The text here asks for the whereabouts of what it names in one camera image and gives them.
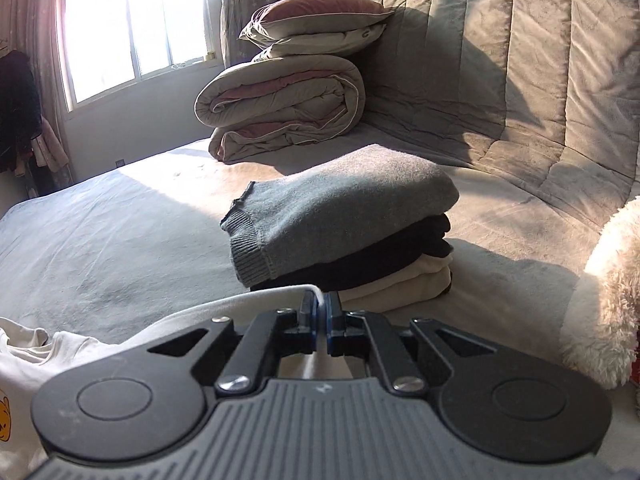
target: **yellow cartoon bear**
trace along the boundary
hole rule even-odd
[[[9,399],[6,397],[0,402],[0,440],[6,442],[11,437],[11,412],[9,411]]]

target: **white fur cushion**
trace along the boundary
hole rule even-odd
[[[605,388],[624,384],[638,346],[640,196],[611,217],[578,281],[560,331],[564,363]]]

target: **ribbed cuff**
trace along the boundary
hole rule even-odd
[[[250,287],[270,279],[267,260],[258,242],[258,231],[249,215],[234,204],[220,227],[229,234],[231,259],[240,283]]]

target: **metal bolt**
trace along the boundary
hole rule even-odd
[[[412,394],[424,388],[424,381],[412,375],[398,377],[394,381],[394,390],[404,394]]]
[[[246,375],[229,375],[218,380],[218,387],[226,392],[240,392],[251,384]]]

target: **black jacket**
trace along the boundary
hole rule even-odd
[[[0,173],[15,169],[17,153],[31,151],[42,133],[40,96],[29,57],[12,50],[0,57]]]

